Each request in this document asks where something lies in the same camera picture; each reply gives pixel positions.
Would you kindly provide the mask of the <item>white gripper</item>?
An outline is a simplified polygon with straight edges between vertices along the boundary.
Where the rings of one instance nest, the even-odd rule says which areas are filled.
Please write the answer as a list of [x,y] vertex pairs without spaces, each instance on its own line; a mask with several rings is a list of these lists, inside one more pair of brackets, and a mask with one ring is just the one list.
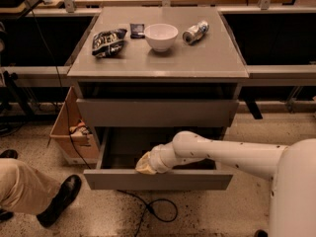
[[138,160],[135,170],[145,175],[162,174],[172,170],[179,162],[172,143],[160,144]]

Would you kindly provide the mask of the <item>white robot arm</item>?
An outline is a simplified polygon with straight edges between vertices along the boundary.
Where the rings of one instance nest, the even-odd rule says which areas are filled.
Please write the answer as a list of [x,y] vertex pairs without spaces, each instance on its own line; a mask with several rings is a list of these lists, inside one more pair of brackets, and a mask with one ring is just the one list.
[[292,145],[223,141],[190,131],[147,151],[135,170],[166,173],[176,166],[210,159],[270,180],[269,237],[316,237],[316,139]]

